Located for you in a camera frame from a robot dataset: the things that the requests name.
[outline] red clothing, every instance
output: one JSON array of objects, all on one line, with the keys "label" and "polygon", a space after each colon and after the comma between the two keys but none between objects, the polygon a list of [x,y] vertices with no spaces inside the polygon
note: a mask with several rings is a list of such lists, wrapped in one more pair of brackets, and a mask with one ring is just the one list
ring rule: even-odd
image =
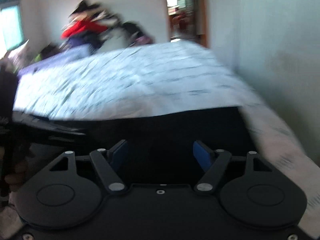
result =
[{"label": "red clothing", "polygon": [[62,39],[69,38],[72,35],[78,34],[83,31],[93,31],[96,33],[102,33],[106,31],[108,27],[96,24],[91,21],[79,21],[69,29],[65,30],[61,35]]}]

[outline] white bedspread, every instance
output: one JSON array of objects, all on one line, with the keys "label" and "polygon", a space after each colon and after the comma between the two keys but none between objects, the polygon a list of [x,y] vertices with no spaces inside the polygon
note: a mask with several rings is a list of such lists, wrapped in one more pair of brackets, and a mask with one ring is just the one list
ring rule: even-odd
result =
[{"label": "white bedspread", "polygon": [[301,187],[300,227],[320,236],[320,169],[255,90],[191,42],[97,54],[22,77],[14,109],[62,120],[107,120],[240,106],[261,153]]}]

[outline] door frame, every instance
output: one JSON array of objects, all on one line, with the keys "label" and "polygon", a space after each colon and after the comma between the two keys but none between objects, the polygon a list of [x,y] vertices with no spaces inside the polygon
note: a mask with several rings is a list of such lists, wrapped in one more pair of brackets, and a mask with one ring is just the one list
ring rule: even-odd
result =
[{"label": "door frame", "polygon": [[[167,15],[167,24],[168,24],[168,37],[169,40],[171,38],[171,25],[170,25],[170,18],[168,15],[168,8],[167,8],[167,0],[164,0],[165,2],[165,11]],[[202,18],[202,30],[203,34],[200,36],[200,44],[206,48],[209,47],[208,43],[208,25],[207,25],[207,0],[199,0],[199,9],[201,10],[201,18]]]}]

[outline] finger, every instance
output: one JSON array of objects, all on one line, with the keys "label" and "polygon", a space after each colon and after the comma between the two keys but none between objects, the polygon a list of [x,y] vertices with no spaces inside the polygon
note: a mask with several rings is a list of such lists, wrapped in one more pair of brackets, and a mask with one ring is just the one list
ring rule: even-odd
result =
[{"label": "finger", "polygon": [[18,189],[21,188],[22,185],[23,185],[22,183],[21,183],[21,184],[10,185],[10,186],[9,186],[9,189],[10,189],[11,191],[15,192],[15,191],[18,191]]},{"label": "finger", "polygon": [[15,167],[14,167],[14,171],[16,173],[22,173],[22,172],[26,172],[28,169],[28,163],[27,160],[24,159],[22,162],[18,163]]},{"label": "finger", "polygon": [[3,156],[4,156],[4,148],[0,147],[0,160],[3,159]]},{"label": "finger", "polygon": [[24,173],[9,174],[5,176],[4,180],[8,184],[20,184],[24,181],[24,177]]}]

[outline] wall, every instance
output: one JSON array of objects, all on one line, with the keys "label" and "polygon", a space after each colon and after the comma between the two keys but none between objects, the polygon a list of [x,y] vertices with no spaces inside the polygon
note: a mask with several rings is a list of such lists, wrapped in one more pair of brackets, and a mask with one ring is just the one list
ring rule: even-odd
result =
[{"label": "wall", "polygon": [[238,64],[238,0],[207,0],[209,45],[230,69]]},{"label": "wall", "polygon": [[[40,0],[42,22],[47,42],[61,43],[61,28],[81,0]],[[91,0],[103,2],[124,21],[137,21],[156,42],[168,41],[165,0]]]},{"label": "wall", "polygon": [[215,2],[210,5],[213,49],[225,49],[220,53],[223,60],[236,59],[236,71],[284,118],[316,160],[320,156],[320,0]]},{"label": "wall", "polygon": [[40,7],[38,0],[21,0],[21,20],[23,33],[33,52],[38,52],[46,45],[42,28]]}]

